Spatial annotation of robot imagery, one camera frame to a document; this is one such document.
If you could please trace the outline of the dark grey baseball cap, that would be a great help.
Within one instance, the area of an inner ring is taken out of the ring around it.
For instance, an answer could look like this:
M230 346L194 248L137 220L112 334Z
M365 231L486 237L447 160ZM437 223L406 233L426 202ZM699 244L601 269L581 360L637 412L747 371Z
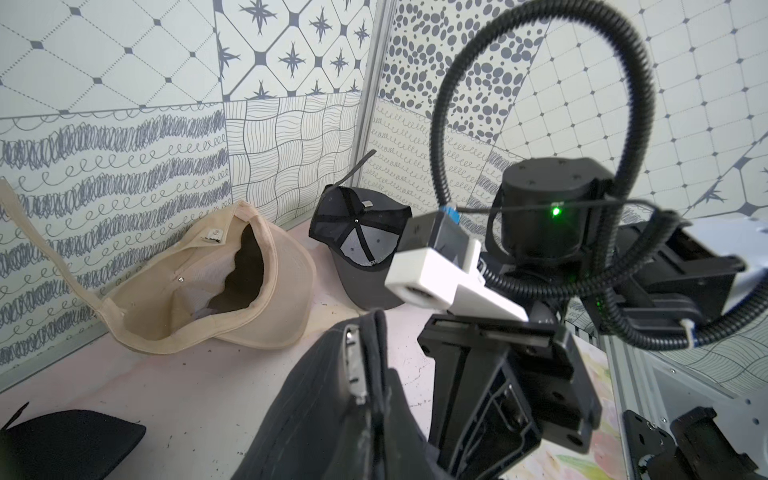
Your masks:
M409 206L375 190L343 181L323 190L309 237L328 247L342 287L358 308L388 310L403 304L385 280L411 217Z

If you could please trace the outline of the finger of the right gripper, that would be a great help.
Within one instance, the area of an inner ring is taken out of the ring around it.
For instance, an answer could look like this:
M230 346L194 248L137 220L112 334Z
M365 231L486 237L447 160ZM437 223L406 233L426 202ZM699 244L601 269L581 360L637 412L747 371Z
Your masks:
M440 462L462 462L479 426L480 393L474 377L479 350L429 347L428 356L435 362L429 441L440 450Z
M541 437L506 354L465 354L450 390L440 466L455 479L496 479Z

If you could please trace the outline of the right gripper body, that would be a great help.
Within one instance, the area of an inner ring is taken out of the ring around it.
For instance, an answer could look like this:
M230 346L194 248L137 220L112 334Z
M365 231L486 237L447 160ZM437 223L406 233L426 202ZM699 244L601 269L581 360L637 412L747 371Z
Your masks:
M575 338L564 326L435 314L418 343L427 357L429 347L506 354L541 439L577 453L588 452L600 426L602 406Z

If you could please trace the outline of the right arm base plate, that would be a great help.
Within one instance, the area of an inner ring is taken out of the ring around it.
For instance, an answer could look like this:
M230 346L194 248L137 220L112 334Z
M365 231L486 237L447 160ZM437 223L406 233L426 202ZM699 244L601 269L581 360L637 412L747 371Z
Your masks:
M669 432L632 410L622 414L631 479L761 479L758 465L737 452L715 423L716 411L696 407Z

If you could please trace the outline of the beige baseball cap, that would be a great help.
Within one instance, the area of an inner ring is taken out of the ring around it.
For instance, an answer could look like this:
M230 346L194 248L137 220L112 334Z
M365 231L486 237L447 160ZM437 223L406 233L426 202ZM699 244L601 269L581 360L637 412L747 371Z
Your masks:
M103 298L72 275L7 182L1 184L1 205L56 265L70 291L133 351L175 354L210 338L275 350L305 333L315 263L299 242L245 201L198 220Z

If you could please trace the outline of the black cap with white logo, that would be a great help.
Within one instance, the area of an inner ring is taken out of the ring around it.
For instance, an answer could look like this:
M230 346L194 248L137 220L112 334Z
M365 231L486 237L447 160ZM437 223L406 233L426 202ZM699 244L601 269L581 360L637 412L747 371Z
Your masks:
M104 479L136 448L147 428L91 410L58 411L1 427L3 479Z

